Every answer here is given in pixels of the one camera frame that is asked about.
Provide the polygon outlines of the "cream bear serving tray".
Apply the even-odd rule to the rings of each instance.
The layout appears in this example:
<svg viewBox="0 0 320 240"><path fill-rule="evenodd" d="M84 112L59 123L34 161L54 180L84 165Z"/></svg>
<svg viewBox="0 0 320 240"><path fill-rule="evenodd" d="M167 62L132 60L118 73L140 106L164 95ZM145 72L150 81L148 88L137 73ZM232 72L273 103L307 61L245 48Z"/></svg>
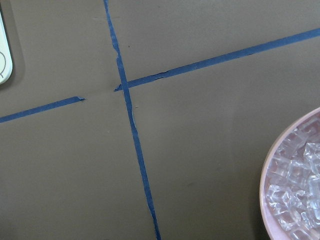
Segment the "cream bear serving tray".
<svg viewBox="0 0 320 240"><path fill-rule="evenodd" d="M0 84L5 83L11 76L13 61L10 45L6 34L2 14L0 15Z"/></svg>

